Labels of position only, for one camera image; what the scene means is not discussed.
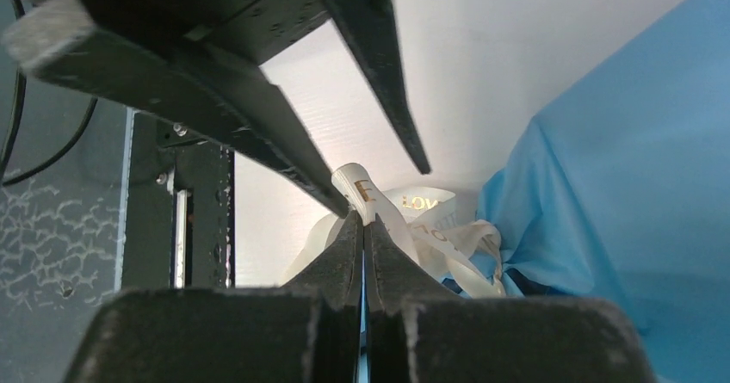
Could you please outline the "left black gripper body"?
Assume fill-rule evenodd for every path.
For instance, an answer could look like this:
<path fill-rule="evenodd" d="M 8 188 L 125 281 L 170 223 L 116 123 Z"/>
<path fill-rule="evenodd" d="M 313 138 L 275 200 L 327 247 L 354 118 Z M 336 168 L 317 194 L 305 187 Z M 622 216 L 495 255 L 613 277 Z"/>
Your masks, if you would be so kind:
<path fill-rule="evenodd" d="M 54 67 L 262 65 L 328 20 L 322 0 L 51 0 Z"/>

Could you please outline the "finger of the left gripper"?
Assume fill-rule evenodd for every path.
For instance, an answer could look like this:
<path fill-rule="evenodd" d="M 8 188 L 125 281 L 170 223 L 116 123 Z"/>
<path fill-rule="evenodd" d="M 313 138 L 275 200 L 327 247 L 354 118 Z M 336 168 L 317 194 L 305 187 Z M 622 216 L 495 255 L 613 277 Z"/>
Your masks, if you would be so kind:
<path fill-rule="evenodd" d="M 393 0 L 322 2 L 410 160 L 431 173 L 407 100 Z"/>
<path fill-rule="evenodd" d="M 122 103 L 234 150 L 339 216 L 348 202 L 283 92 L 261 69 L 178 34 L 137 0 L 46 0 L 2 43 L 44 83 Z"/>

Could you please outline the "white printed ribbon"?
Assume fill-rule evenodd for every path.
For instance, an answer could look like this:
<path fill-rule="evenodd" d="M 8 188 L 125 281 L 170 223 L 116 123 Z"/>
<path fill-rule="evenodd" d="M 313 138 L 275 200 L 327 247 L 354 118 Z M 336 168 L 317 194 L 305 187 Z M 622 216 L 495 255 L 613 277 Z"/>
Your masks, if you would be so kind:
<path fill-rule="evenodd" d="M 501 235 L 483 219 L 459 225 L 454 192 L 425 186 L 382 191 L 356 163 L 336 169 L 331 180 L 363 225 L 381 221 L 396 247 L 432 278 L 451 276 L 471 298 L 506 296 Z"/>

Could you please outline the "blue wrapping paper sheet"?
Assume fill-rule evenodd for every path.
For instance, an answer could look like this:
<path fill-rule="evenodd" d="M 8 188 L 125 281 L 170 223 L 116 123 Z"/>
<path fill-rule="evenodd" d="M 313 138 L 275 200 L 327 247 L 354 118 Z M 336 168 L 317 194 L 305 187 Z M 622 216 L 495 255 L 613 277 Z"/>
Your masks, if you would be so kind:
<path fill-rule="evenodd" d="M 663 382 L 729 379 L 729 0 L 454 0 L 450 115 L 505 283 L 613 300 Z"/>

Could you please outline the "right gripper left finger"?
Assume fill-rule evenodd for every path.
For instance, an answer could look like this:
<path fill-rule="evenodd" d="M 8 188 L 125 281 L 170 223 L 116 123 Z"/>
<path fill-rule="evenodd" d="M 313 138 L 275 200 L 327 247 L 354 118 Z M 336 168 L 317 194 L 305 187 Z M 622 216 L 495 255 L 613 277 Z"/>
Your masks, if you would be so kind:
<path fill-rule="evenodd" d="M 273 288 L 131 290 L 95 315 L 68 382 L 354 382 L 362 220 Z"/>

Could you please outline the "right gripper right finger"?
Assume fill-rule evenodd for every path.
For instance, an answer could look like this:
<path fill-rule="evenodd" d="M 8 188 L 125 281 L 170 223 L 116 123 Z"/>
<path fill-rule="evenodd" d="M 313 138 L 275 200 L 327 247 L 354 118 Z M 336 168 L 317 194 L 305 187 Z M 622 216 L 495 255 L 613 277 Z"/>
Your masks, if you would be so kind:
<path fill-rule="evenodd" d="M 628 317 L 606 300 L 465 299 L 375 221 L 363 232 L 373 382 L 653 382 Z"/>

